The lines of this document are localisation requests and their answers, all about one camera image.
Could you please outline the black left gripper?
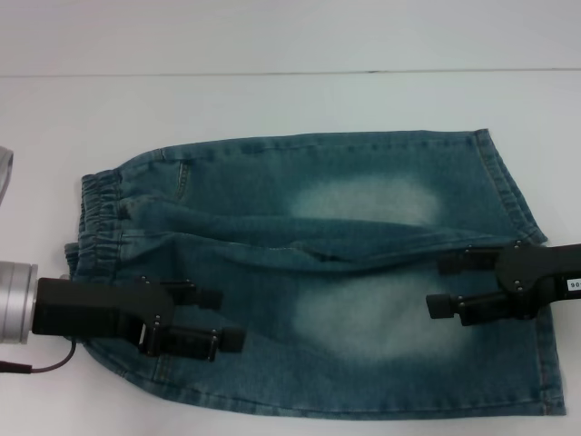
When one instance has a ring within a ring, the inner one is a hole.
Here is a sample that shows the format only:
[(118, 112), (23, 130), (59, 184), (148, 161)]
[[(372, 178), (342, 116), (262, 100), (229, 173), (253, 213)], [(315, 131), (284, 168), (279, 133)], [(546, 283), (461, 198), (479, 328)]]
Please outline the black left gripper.
[(246, 331), (172, 326), (174, 303), (218, 311), (223, 293), (191, 281), (115, 287), (42, 278), (34, 306), (34, 333), (80, 340), (123, 339), (149, 356), (213, 362), (218, 352), (240, 353)]

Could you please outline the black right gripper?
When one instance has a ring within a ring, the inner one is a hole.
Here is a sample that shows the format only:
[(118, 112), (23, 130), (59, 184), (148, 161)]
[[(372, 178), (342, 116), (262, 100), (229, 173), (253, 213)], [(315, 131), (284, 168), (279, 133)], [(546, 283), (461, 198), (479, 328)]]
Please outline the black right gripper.
[(505, 319), (527, 320), (552, 302), (580, 298), (580, 246), (514, 245), (453, 250), (437, 259), (440, 275), (493, 271), (503, 292), (473, 296), (431, 294), (431, 319), (459, 317), (463, 326)]

